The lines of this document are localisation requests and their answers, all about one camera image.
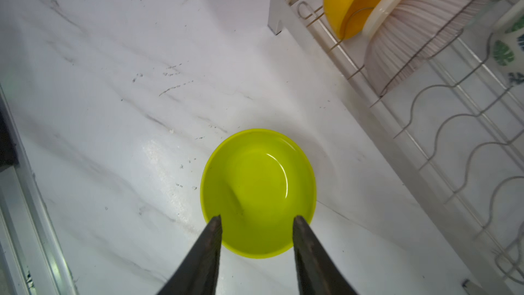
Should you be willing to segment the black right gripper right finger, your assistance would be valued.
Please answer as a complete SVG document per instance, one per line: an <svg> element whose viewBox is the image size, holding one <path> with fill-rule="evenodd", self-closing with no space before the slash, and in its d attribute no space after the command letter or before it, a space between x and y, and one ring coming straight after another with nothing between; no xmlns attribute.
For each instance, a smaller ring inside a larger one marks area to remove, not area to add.
<svg viewBox="0 0 524 295"><path fill-rule="evenodd" d="M293 220L293 250L300 294L357 295L302 216Z"/></svg>

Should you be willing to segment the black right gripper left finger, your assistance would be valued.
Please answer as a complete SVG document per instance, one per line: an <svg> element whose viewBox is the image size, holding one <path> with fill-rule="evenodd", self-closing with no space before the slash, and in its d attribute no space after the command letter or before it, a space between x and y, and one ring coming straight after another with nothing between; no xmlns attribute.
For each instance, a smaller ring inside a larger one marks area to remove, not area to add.
<svg viewBox="0 0 524 295"><path fill-rule="evenodd" d="M215 294L222 245L221 217L211 218L159 294Z"/></svg>

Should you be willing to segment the lime green bowl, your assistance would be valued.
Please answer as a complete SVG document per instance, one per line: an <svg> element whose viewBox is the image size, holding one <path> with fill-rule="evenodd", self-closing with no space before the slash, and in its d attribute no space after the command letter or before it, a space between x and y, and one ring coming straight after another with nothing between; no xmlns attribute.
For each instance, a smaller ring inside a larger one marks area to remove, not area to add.
<svg viewBox="0 0 524 295"><path fill-rule="evenodd" d="M252 259L273 258L293 246L293 220L311 222L317 203L312 165L292 139L255 128L225 139L203 170L204 219L222 221L222 244Z"/></svg>

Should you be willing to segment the pink striped bowl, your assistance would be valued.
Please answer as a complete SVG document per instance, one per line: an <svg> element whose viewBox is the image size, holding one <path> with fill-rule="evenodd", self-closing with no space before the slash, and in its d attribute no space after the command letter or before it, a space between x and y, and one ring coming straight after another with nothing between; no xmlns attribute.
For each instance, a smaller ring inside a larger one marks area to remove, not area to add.
<svg viewBox="0 0 524 295"><path fill-rule="evenodd" d="M493 0L381 0L362 30L368 82L383 96L452 42Z"/></svg>

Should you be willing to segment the green leaf pattern bowl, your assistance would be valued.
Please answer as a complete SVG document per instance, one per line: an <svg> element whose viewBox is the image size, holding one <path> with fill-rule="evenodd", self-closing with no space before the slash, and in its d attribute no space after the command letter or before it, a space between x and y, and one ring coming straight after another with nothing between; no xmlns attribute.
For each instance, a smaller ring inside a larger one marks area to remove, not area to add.
<svg viewBox="0 0 524 295"><path fill-rule="evenodd" d="M509 86L523 84L523 10L507 12L494 27L491 57Z"/></svg>

